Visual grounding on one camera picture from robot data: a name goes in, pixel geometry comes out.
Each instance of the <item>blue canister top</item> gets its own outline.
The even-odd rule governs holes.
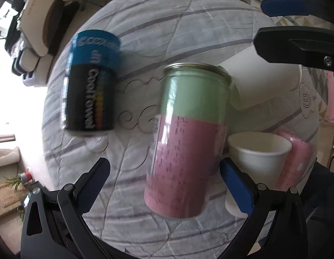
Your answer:
[[[120,40],[103,30],[86,30],[73,37],[67,66],[96,64],[117,69],[120,63]]]

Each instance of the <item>round table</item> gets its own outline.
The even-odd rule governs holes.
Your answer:
[[[91,211],[83,215],[96,236],[141,258],[216,258],[225,249],[244,219],[226,211],[226,186],[219,175],[211,180],[206,206],[198,217],[164,219],[145,205],[151,119],[159,112],[164,65],[181,61],[218,65],[250,46],[260,27],[269,26],[274,26],[269,17],[239,0],[114,0],[79,29],[106,30],[121,40],[116,126],[98,138],[72,137],[60,130],[68,44],[50,77],[43,143],[56,189],[75,182],[99,157],[110,161],[111,174]],[[234,112],[230,133],[273,131],[284,125],[303,140],[314,142],[318,127],[314,102],[313,110],[300,107],[300,94],[313,92],[310,76],[304,73],[299,90]]]

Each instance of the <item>metal bolt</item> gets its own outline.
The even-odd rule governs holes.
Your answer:
[[[265,186],[265,184],[263,184],[263,183],[259,183],[259,184],[257,185],[257,188],[258,188],[258,190],[260,190],[260,191],[264,191],[264,190],[266,190],[266,186]]]
[[[33,190],[33,194],[38,194],[39,192],[41,191],[41,189],[40,188],[35,188],[34,190]]]
[[[69,183],[64,186],[65,191],[70,191],[73,188],[73,184]]]
[[[294,187],[291,187],[289,190],[291,190],[292,194],[297,194],[298,193],[298,190]]]
[[[326,67],[331,67],[332,66],[332,58],[331,57],[324,57],[324,64]]]

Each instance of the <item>white paper cup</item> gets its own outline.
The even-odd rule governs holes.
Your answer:
[[[230,158],[255,183],[264,183],[274,189],[292,144],[287,139],[263,132],[242,132],[228,137]],[[237,217],[247,217],[227,190],[227,211]]]
[[[296,64],[269,63],[250,46],[222,62],[232,77],[230,103],[237,110],[263,103],[296,89],[302,77],[302,67]]]

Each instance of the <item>black and blue canister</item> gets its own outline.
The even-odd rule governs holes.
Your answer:
[[[61,125],[73,135],[102,135],[114,128],[120,40],[102,30],[74,36],[62,91]]]

